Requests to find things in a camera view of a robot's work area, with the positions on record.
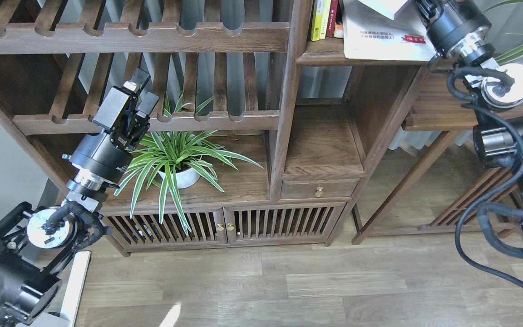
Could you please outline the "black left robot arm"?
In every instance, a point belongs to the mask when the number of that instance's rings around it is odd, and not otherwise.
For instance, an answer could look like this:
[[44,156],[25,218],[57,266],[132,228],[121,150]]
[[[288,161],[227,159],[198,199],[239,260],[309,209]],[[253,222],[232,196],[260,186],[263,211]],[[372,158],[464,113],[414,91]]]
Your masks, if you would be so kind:
[[23,202],[0,221],[0,327],[30,325],[56,296],[58,274],[75,254],[110,234],[99,209],[150,126],[158,96],[141,93],[150,78],[136,69],[110,89],[93,119],[102,130],[86,134],[68,157],[79,171],[60,205],[34,210]]

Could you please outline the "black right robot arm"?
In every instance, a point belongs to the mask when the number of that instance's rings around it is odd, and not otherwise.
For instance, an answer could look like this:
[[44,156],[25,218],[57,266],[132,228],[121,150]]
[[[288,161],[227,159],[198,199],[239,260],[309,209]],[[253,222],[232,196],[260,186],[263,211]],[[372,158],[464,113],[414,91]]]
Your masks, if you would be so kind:
[[505,167],[511,177],[476,199],[459,218],[454,235],[457,252],[469,265],[523,288],[523,281],[469,258],[460,234],[472,211],[486,241],[497,251],[523,259],[523,46],[494,59],[485,38],[490,21],[471,0],[416,0],[436,55],[456,62],[447,70],[448,91],[475,112],[473,140],[486,168]]

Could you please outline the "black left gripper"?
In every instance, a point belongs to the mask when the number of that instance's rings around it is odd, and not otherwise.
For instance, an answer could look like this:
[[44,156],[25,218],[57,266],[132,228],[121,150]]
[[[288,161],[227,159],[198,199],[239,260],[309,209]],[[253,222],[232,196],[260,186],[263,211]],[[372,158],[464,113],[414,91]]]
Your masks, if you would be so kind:
[[93,118],[93,123],[110,135],[118,149],[135,149],[150,126],[149,116],[159,97],[151,92],[139,97],[150,80],[148,72],[135,69],[122,88],[109,90]]

